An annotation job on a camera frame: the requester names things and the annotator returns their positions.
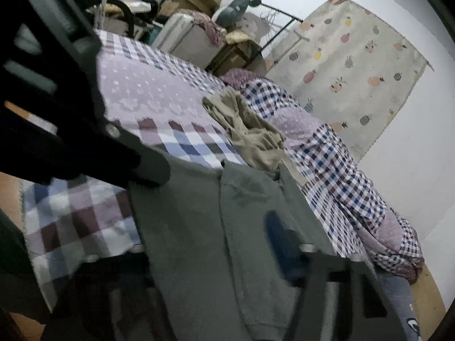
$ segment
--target plaid bedsheet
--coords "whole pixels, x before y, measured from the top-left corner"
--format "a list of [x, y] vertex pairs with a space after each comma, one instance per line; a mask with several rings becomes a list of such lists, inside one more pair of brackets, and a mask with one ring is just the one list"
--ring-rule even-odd
[[221, 91], [225, 86], [218, 78], [205, 70], [194, 66], [188, 61], [169, 55], [149, 45], [135, 41], [111, 32], [97, 31], [103, 43], [103, 51], [112, 55], [122, 56], [141, 63], [154, 65], [161, 70], [182, 78], [190, 86], [198, 88], [204, 93]]
[[[152, 119], [120, 126], [147, 144], [183, 160], [220, 168], [244, 164], [226, 136], [213, 126], [157, 125]], [[140, 243], [125, 190], [91, 177], [23, 183], [26, 243], [38, 284], [50, 307], [88, 254], [120, 255]]]
[[[250, 81], [241, 93], [251, 110], [264, 119], [280, 108], [300, 106], [268, 79]], [[341, 256], [351, 252], [365, 256], [365, 247], [356, 231], [365, 227], [374, 235], [388, 206], [372, 181], [357, 167], [338, 135], [323, 124], [305, 143], [286, 148], [285, 152], [308, 179], [304, 193], [335, 251]], [[417, 233], [406, 219], [391, 210], [403, 230], [401, 246], [397, 251], [387, 247], [380, 253], [368, 250], [368, 256], [383, 269], [415, 281], [424, 264]]]

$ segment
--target gray towel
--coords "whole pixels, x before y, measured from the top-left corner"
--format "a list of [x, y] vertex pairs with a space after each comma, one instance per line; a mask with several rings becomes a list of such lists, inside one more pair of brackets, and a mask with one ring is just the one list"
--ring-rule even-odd
[[168, 183], [129, 191], [176, 337], [281, 340], [296, 290], [280, 277], [263, 219], [275, 210], [305, 242], [332, 253], [305, 197], [285, 167], [275, 174], [226, 162], [215, 170], [165, 157]]

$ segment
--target cartoon print fabric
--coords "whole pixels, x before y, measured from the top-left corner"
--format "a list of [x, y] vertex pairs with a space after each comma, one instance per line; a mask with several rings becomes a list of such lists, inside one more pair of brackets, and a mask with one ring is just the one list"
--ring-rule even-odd
[[329, 124], [359, 161], [406, 102], [427, 62], [351, 0], [328, 0], [266, 58], [267, 78]]

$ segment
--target white suitcase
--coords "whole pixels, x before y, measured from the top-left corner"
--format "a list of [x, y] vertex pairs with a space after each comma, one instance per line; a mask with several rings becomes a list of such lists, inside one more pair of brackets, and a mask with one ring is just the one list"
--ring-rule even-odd
[[204, 69], [221, 47], [213, 44], [205, 31], [193, 22], [191, 15], [175, 13], [152, 46]]

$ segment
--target plush toy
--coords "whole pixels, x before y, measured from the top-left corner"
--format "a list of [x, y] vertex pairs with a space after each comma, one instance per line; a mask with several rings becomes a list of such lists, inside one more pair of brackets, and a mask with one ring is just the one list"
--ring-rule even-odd
[[212, 16], [212, 21], [227, 28], [242, 19], [248, 5], [256, 7], [260, 3], [261, 0], [221, 0], [219, 9]]

